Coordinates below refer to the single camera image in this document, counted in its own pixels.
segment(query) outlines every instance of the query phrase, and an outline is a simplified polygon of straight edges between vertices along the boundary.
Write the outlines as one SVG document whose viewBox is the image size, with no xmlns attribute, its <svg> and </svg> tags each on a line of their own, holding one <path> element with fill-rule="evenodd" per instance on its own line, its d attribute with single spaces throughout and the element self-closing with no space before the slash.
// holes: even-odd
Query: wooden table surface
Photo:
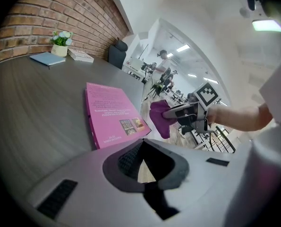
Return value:
<svg viewBox="0 0 281 227">
<path fill-rule="evenodd" d="M 140 110 L 143 84 L 96 58 L 50 66 L 23 56 L 0 63 L 0 174 L 25 195 L 47 174 L 96 149 L 85 107 L 85 85 L 122 88 Z"/>
</svg>

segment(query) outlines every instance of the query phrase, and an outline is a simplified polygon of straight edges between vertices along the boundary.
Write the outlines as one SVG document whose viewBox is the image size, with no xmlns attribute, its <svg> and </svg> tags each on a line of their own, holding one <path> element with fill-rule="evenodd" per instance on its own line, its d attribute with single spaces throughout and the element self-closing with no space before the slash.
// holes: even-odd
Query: purple cloth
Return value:
<svg viewBox="0 0 281 227">
<path fill-rule="evenodd" d="M 163 112 L 170 110 L 166 100 L 151 103 L 150 118 L 154 123 L 156 129 L 160 133 L 161 137 L 168 139 L 170 137 L 170 125 L 177 122 L 177 119 L 165 119 L 162 116 Z"/>
</svg>

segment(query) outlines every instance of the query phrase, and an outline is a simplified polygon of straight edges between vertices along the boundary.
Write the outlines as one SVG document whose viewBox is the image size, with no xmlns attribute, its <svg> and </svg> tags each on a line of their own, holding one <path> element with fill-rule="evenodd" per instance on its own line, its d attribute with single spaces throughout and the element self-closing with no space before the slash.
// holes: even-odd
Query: brick wall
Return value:
<svg viewBox="0 0 281 227">
<path fill-rule="evenodd" d="M 55 30 L 74 33 L 70 48 L 104 59 L 128 32 L 113 0 L 18 0 L 0 28 L 0 61 L 51 51 Z"/>
</svg>

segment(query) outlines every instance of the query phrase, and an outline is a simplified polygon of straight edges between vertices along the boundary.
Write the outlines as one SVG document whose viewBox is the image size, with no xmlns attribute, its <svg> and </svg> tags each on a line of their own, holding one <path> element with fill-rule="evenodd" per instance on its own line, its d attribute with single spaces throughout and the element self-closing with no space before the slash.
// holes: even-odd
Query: white book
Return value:
<svg viewBox="0 0 281 227">
<path fill-rule="evenodd" d="M 93 62 L 94 58 L 83 51 L 68 49 L 69 55 L 76 61 Z"/>
</svg>

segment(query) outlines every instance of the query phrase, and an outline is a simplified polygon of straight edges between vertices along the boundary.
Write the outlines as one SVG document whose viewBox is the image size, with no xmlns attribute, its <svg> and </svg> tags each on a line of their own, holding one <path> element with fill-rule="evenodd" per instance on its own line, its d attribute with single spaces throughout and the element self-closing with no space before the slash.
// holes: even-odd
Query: pink book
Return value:
<svg viewBox="0 0 281 227">
<path fill-rule="evenodd" d="M 98 149 L 139 139 L 151 132 L 120 88 L 87 83 L 86 103 Z"/>
</svg>

